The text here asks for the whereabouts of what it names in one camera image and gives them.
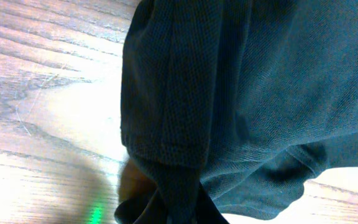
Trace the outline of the black t-shirt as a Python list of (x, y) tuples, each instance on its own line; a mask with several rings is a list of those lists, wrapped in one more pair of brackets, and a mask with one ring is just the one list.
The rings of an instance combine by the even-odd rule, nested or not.
[(358, 0), (145, 0), (122, 53), (121, 139), (157, 188), (120, 223), (271, 220), (358, 167)]

